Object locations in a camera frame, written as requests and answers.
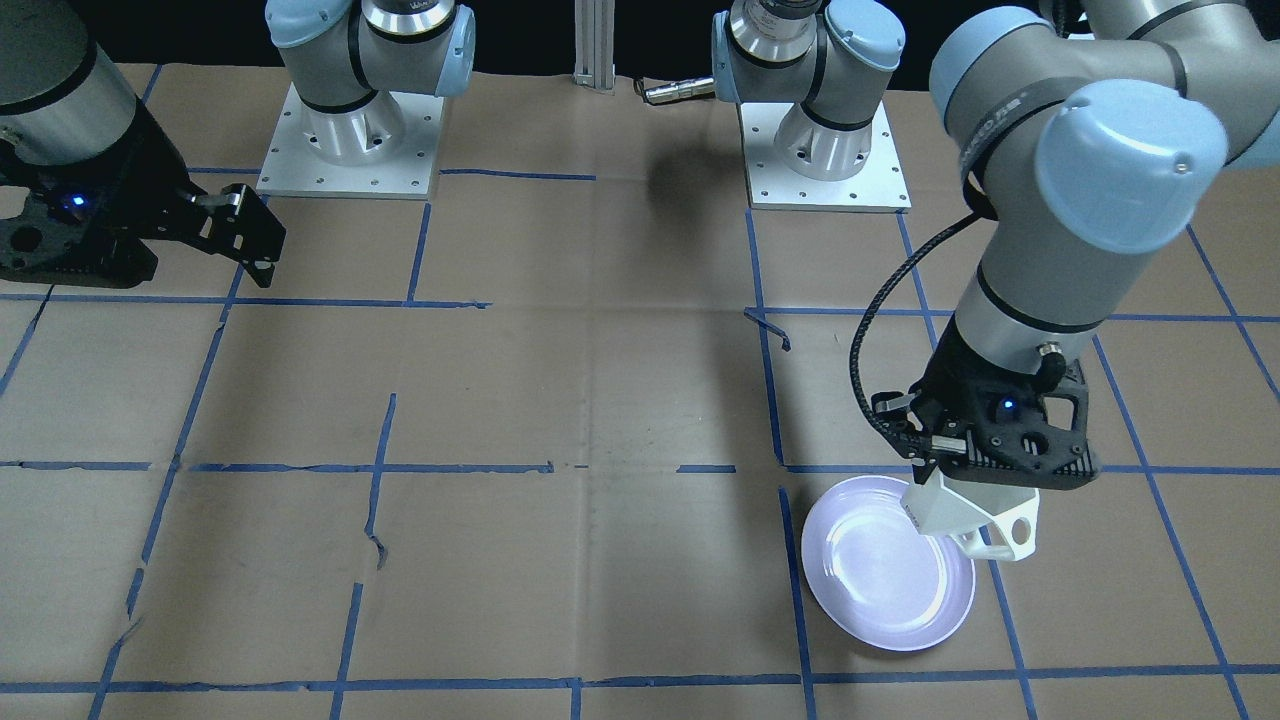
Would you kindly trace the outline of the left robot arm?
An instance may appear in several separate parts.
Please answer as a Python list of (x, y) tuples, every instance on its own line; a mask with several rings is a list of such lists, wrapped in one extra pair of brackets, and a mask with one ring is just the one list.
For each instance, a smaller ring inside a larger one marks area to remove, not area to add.
[(1007, 5), (940, 45), (929, 91), (972, 218), (996, 223), (925, 370), (865, 396), (870, 319), (927, 252), (870, 301), (850, 348), (852, 392), (914, 480), (1074, 489), (1096, 478), (1079, 356), (1220, 170), (1277, 163), (1277, 41), (1244, 1)]

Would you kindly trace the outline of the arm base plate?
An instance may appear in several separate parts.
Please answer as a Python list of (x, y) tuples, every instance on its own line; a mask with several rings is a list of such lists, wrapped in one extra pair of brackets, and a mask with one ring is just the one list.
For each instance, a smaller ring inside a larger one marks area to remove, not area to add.
[(275, 197), (429, 200), (447, 100), (380, 92), (340, 114), (289, 87), (256, 190)]
[(749, 205), (760, 210), (905, 213), (913, 206), (883, 105), (836, 131), (797, 104), (737, 106)]

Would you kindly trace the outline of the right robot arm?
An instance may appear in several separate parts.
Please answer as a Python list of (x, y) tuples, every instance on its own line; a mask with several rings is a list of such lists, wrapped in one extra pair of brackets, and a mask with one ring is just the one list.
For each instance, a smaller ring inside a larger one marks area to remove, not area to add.
[[(269, 37), (321, 161), (401, 143), (394, 94), (452, 97), (470, 82), (476, 19), (457, 1), (269, 1)], [(257, 192), (196, 184), (174, 143), (67, 1), (3, 4), (3, 279), (128, 290), (151, 281), (150, 240), (239, 264), (269, 287), (285, 228)]]

